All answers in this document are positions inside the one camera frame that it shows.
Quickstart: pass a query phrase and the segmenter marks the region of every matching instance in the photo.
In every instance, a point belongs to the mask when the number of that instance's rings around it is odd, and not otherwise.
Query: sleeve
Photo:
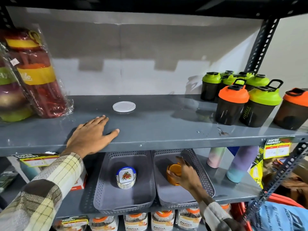
[[[75,153],[60,156],[31,182],[0,213],[5,231],[48,231],[62,200],[83,171],[83,161]]]
[[[210,196],[200,203],[200,213],[210,227],[211,231],[245,231],[244,227],[234,220]]]

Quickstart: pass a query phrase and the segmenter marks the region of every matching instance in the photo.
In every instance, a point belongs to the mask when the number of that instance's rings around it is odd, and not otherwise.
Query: black upper shelf
[[[111,12],[283,18],[308,13],[308,0],[1,0],[7,6]]]

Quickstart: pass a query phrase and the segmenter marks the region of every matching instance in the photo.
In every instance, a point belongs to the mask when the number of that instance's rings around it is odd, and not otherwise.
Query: red basket
[[[293,199],[290,199],[288,197],[282,196],[282,195],[278,195],[278,194],[272,194],[269,199],[268,202],[273,202],[273,203],[279,203],[279,204],[285,204],[285,205],[289,205],[289,206],[295,206],[295,207],[299,207],[299,208],[304,208],[302,205],[300,205],[299,203],[295,202]],[[234,219],[239,218],[240,216],[242,216],[246,211],[245,208],[245,204],[243,202],[241,203],[235,203],[235,204],[231,204],[231,214],[233,216]],[[250,222],[247,221],[246,224],[244,225],[246,231],[252,231]]]

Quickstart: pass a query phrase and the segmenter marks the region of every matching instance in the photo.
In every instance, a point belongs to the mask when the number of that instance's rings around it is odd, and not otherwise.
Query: gray plastic basket
[[[159,150],[152,153],[156,189],[162,206],[171,209],[198,205],[187,190],[181,186],[173,186],[167,181],[166,170],[168,165],[177,163],[175,156],[182,156],[197,171],[202,187],[211,197],[214,196],[214,187],[192,149]]]
[[[136,170],[130,189],[120,189],[117,171],[125,166]],[[152,205],[156,197],[151,151],[108,152],[102,163],[94,195],[94,207],[102,214],[131,212]]]

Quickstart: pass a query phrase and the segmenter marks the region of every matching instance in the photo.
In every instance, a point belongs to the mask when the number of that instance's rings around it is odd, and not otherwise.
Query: white wall
[[[259,73],[284,81],[280,95],[308,88],[308,14],[280,19]]]
[[[261,20],[8,7],[38,23],[71,95],[199,94],[207,71],[244,70]]]

